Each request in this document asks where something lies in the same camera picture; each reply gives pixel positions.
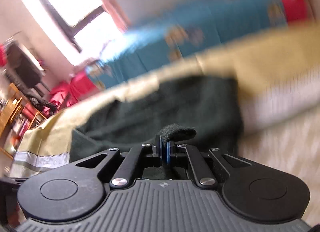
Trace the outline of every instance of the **bed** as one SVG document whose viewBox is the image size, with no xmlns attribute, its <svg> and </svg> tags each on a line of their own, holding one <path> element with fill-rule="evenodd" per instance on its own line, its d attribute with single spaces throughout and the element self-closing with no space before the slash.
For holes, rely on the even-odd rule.
<svg viewBox="0 0 320 232">
<path fill-rule="evenodd" d="M 10 170 L 29 177 L 67 164 L 72 129 L 114 101 L 132 101 L 172 78 L 233 76 L 245 133 L 239 154 L 301 178 L 311 191 L 303 219 L 320 216 L 320 24 L 266 31 L 209 49 L 97 94 L 27 131 Z"/>
<path fill-rule="evenodd" d="M 187 0 L 109 42 L 86 72 L 93 83 L 110 88 L 206 48 L 285 24 L 281 0 Z"/>
</svg>

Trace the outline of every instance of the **ribbed panel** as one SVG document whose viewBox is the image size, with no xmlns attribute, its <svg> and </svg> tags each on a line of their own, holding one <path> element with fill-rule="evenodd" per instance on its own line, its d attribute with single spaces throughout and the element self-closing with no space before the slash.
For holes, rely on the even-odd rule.
<svg viewBox="0 0 320 232">
<path fill-rule="evenodd" d="M 260 225 L 230 212 L 215 191 L 201 190 L 190 180 L 137 180 L 126 190 L 114 191 L 90 217 L 65 225 L 28 220 L 18 232 L 304 232 L 301 220 Z"/>
</svg>

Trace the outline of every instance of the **silver screw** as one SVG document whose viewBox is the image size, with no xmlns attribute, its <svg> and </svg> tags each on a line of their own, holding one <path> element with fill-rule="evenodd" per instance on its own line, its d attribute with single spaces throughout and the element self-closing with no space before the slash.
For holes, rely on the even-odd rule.
<svg viewBox="0 0 320 232">
<path fill-rule="evenodd" d="M 210 185 L 214 185 L 216 183 L 216 181 L 213 178 L 202 178 L 200 181 L 200 184 L 205 185 L 205 186 L 210 186 Z"/>
<path fill-rule="evenodd" d="M 128 181 L 124 178 L 116 178 L 111 181 L 111 183 L 115 186 L 123 186 L 128 183 Z"/>
</svg>

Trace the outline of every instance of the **circular cap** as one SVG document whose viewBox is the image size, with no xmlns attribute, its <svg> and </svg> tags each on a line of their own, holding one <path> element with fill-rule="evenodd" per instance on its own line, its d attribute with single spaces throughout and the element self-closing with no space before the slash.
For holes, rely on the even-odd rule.
<svg viewBox="0 0 320 232">
<path fill-rule="evenodd" d="M 205 185 L 205 186 L 210 186 L 215 184 L 215 180 L 213 178 L 202 178 L 200 181 L 200 184 Z"/>
<path fill-rule="evenodd" d="M 78 190 L 78 185 L 67 179 L 55 179 L 46 182 L 40 188 L 42 196 L 50 200 L 64 200 L 73 196 Z"/>
<path fill-rule="evenodd" d="M 275 179 L 258 179 L 250 184 L 250 191 L 260 199 L 279 199 L 287 188 Z"/>
<path fill-rule="evenodd" d="M 124 178 L 115 178 L 112 180 L 111 183 L 115 186 L 123 186 L 123 185 L 126 185 L 128 181 Z"/>
</svg>

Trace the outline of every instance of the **window frame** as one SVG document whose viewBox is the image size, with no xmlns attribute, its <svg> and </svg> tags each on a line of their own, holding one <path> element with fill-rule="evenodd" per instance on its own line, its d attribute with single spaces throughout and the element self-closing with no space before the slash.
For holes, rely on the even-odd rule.
<svg viewBox="0 0 320 232">
<path fill-rule="evenodd" d="M 75 39 L 75 35 L 79 33 L 86 25 L 93 21 L 97 16 L 101 15 L 105 10 L 103 6 L 99 6 L 95 10 L 87 14 L 83 19 L 81 19 L 78 24 L 75 26 L 70 26 L 63 17 L 58 13 L 54 6 L 49 2 L 49 0 L 40 0 L 42 5 L 46 8 L 49 14 L 53 17 L 54 21 L 58 26 L 63 30 L 66 37 L 69 39 L 71 44 L 78 50 L 80 53 L 82 48 L 79 46 Z"/>
</svg>

